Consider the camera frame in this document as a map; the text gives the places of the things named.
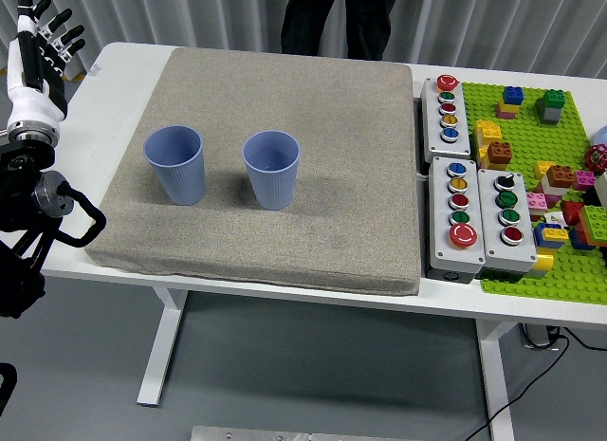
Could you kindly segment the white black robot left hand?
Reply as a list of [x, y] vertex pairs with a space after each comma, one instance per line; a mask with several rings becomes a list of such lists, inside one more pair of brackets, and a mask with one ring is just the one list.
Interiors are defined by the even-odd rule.
[[9, 44], [8, 56], [10, 126], [33, 120], [55, 128], [67, 115], [63, 75], [66, 65], [85, 46], [84, 27], [56, 34], [71, 18], [71, 9], [41, 26], [39, 20], [50, 4], [51, 0], [17, 1], [17, 35]]

